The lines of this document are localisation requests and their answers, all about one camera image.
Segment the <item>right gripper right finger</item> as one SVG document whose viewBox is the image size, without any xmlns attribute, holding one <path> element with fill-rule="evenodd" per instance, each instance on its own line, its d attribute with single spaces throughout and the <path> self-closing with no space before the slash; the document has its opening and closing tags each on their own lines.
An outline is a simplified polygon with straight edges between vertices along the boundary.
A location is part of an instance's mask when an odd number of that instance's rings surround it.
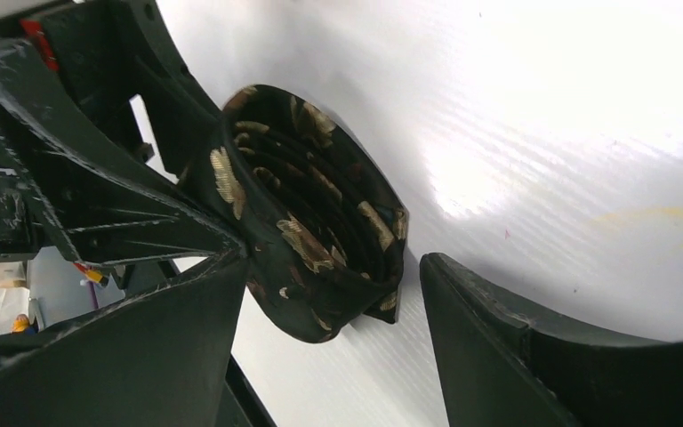
<svg viewBox="0 0 683 427">
<path fill-rule="evenodd" d="M 440 253 L 420 261 L 453 426 L 683 426 L 683 341 L 570 318 Z"/>
</svg>

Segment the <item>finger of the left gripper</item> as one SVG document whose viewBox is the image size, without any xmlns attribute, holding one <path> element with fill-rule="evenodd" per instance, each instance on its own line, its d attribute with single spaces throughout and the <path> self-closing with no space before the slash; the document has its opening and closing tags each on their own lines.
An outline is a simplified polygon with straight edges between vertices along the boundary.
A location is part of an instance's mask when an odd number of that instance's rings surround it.
<svg viewBox="0 0 683 427">
<path fill-rule="evenodd" d="M 215 132 L 220 110 L 189 72 L 156 2 L 115 1 L 114 20 L 164 168 L 180 176 Z"/>
<path fill-rule="evenodd" d="M 0 166 L 17 174 L 45 235 L 73 262 L 245 250 L 225 220 L 98 129 L 25 39 L 0 40 Z"/>
</svg>

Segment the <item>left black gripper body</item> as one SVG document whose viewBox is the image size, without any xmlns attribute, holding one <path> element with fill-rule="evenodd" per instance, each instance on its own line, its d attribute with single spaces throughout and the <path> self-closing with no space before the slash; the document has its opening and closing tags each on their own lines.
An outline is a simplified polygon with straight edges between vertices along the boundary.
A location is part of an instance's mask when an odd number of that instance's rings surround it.
<svg viewBox="0 0 683 427">
<path fill-rule="evenodd" d="M 177 51 L 153 1 L 52 1 L 0 19 L 0 262 L 56 247 L 114 266 L 177 254 L 177 189 L 147 164 L 145 99 L 177 169 Z"/>
</svg>

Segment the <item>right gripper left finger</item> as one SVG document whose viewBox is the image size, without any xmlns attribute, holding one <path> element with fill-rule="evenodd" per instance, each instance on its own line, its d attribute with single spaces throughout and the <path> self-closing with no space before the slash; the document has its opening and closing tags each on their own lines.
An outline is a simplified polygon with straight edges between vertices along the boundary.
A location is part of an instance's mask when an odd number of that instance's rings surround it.
<svg viewBox="0 0 683 427">
<path fill-rule="evenodd" d="M 0 426 L 213 426 L 246 260 L 210 258 L 36 334 L 0 335 Z"/>
</svg>

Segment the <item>black gold floral tie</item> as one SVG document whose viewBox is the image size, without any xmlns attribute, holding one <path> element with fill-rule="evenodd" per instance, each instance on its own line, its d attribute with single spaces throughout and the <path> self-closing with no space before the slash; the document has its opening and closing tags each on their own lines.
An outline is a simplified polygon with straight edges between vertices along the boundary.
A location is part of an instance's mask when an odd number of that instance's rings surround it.
<svg viewBox="0 0 683 427">
<path fill-rule="evenodd" d="M 245 241 L 246 286 L 284 333 L 321 343 L 361 316 L 396 322 L 408 212 L 311 102 L 271 85 L 242 88 L 180 185 Z"/>
</svg>

